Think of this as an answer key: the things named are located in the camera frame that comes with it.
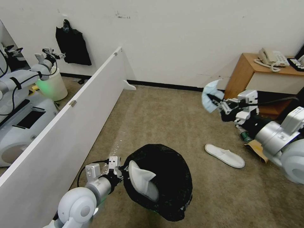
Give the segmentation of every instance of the face mask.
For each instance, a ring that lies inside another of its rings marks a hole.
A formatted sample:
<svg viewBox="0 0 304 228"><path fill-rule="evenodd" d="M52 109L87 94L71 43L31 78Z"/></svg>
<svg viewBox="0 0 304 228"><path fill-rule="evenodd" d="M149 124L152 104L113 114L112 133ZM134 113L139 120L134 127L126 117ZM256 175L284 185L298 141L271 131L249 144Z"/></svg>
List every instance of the face mask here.
<svg viewBox="0 0 304 228"><path fill-rule="evenodd" d="M216 80L216 81L208 83L204 87L204 90L203 90L203 93L202 93L202 104L203 104L204 108L209 113L211 113L214 110L216 110L217 106L212 103L212 101L207 96L207 94L214 95L214 96L218 97L221 100L224 98L224 93L222 91L217 90L217 88L216 88L218 82L219 82L219 80Z"/></svg>

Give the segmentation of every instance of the wooden desk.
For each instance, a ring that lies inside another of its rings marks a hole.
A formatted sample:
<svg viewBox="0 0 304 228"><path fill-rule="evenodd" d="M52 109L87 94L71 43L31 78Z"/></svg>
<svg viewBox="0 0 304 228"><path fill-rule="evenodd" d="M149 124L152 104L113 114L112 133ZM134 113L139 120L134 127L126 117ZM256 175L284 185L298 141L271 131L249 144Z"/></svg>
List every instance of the wooden desk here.
<svg viewBox="0 0 304 228"><path fill-rule="evenodd" d="M253 60L257 58L257 54L252 53L241 55L227 84L225 98L235 98L245 89L297 94L304 87L304 72L288 66L274 73L269 68L255 63ZM275 118L289 103L290 101L284 101L270 106L260 106L260 113Z"/></svg>

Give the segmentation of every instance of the metal hinge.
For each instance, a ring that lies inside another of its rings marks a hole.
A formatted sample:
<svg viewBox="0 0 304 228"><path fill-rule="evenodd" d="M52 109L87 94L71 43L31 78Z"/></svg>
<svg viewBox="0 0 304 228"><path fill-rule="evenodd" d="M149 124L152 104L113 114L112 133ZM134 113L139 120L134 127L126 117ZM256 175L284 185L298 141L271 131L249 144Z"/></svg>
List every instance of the metal hinge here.
<svg viewBox="0 0 304 228"><path fill-rule="evenodd" d="M72 107L74 107L76 103L77 103L76 100L72 100L72 101L69 103L69 105L71 105Z"/></svg>

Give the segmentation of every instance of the white slipper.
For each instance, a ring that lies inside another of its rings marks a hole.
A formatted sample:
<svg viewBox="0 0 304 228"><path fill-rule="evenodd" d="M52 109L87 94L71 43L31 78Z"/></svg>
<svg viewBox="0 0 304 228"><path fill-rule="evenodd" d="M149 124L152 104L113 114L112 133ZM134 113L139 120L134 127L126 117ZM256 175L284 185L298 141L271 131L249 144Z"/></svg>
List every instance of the white slipper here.
<svg viewBox="0 0 304 228"><path fill-rule="evenodd" d="M230 150L224 150L212 144L206 144L205 150L207 153L213 155L214 157L220 159L222 162L234 168L243 168L245 166L244 159L242 159L239 155L232 153Z"/></svg>

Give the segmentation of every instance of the wall stain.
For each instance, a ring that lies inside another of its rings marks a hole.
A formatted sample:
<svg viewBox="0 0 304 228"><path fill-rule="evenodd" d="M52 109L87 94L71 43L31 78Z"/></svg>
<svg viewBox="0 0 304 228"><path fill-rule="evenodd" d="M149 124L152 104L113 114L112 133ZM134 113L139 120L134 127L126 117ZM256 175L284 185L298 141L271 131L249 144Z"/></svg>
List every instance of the wall stain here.
<svg viewBox="0 0 304 228"><path fill-rule="evenodd" d="M124 15L124 14L120 14L118 11L115 12L115 16L116 16L117 18L131 19L130 16L126 16L126 15Z"/></svg>

